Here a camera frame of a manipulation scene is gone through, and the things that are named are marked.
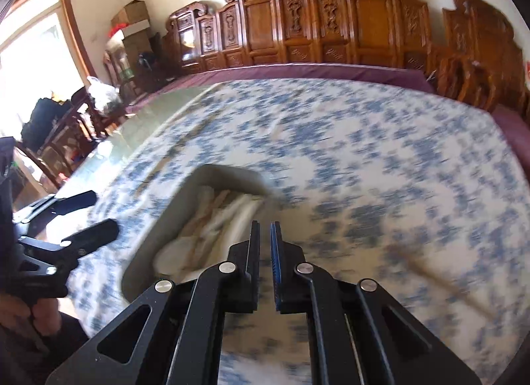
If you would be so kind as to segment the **person's left hand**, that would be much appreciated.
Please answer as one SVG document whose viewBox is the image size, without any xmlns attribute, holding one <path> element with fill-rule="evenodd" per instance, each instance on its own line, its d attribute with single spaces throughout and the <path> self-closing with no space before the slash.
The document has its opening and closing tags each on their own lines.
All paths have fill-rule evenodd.
<svg viewBox="0 0 530 385">
<path fill-rule="evenodd" d="M 58 299 L 39 299 L 29 307 L 23 300 L 10 294 L 1 294 L 1 325 L 15 331 L 22 320 L 32 322 L 44 337 L 58 334 L 62 326 Z"/>
</svg>

